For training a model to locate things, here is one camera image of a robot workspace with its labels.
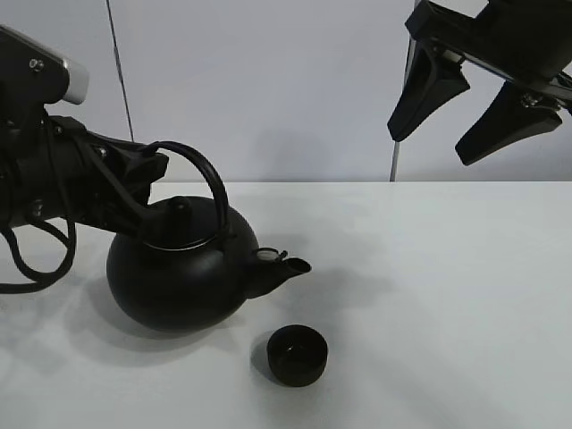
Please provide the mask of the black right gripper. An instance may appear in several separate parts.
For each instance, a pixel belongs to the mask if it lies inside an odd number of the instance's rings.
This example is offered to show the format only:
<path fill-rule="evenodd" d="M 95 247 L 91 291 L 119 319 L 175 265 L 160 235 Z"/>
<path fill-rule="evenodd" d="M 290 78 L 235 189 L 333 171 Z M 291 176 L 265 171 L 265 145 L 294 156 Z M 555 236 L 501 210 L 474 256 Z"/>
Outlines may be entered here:
<path fill-rule="evenodd" d="M 474 16 L 434 1 L 406 20 L 415 44 L 400 99 L 387 123 L 403 141 L 452 98 L 470 89 L 471 63 L 502 81 L 499 93 L 455 146 L 463 165 L 523 139 L 550 133 L 571 107 L 571 3 L 488 1 Z"/>

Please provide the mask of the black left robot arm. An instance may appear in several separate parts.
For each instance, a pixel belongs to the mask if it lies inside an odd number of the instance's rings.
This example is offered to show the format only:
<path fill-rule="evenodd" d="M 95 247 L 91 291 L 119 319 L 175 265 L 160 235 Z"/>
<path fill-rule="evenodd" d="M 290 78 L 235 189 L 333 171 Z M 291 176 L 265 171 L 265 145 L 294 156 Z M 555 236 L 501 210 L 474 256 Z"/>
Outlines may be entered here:
<path fill-rule="evenodd" d="M 149 201 L 168 162 L 145 144 L 97 134 L 41 106 L 22 122 L 8 115 L 1 121 L 1 223 L 23 226 L 40 204 L 42 220 L 154 240 L 171 218 L 167 204 Z"/>

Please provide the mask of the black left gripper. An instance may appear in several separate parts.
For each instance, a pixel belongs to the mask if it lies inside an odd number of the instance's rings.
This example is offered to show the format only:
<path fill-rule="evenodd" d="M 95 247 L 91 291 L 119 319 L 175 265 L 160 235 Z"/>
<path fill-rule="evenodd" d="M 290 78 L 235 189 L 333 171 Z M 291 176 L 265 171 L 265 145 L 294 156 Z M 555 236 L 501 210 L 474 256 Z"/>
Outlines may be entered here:
<path fill-rule="evenodd" d="M 149 204 L 169 157 L 88 130 L 35 106 L 1 112 L 1 226 L 44 226 L 62 218 L 146 239 L 164 210 Z"/>

